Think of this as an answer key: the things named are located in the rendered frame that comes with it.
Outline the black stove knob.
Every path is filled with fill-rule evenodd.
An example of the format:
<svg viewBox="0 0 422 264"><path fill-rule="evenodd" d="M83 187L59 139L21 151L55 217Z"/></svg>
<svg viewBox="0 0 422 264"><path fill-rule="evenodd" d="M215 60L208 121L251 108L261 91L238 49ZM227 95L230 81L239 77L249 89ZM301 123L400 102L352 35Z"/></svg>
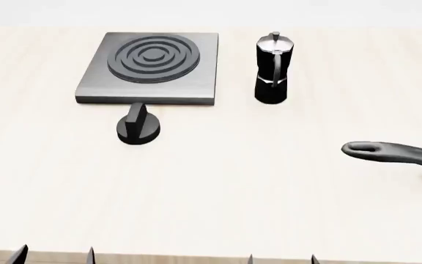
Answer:
<svg viewBox="0 0 422 264"><path fill-rule="evenodd" d="M125 144L146 144L159 136L160 121L147 111L146 105L133 103L127 115L117 123L116 133Z"/></svg>

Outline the grey square stove plate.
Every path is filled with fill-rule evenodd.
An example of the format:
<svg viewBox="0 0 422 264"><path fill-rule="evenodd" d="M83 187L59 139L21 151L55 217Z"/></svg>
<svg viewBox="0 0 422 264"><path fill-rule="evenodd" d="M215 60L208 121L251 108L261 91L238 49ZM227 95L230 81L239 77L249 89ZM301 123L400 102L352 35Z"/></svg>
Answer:
<svg viewBox="0 0 422 264"><path fill-rule="evenodd" d="M75 100L214 105L218 46L216 32L108 32Z"/></svg>

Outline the black moka pot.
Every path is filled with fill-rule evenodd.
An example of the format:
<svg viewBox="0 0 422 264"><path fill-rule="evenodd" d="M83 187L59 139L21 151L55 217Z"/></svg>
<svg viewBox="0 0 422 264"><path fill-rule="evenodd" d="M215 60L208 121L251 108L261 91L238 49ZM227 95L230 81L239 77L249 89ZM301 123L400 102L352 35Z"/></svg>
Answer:
<svg viewBox="0 0 422 264"><path fill-rule="evenodd" d="M280 32L271 32L257 41L254 97L261 103L279 104L287 99L287 72L293 49L294 43Z"/></svg>

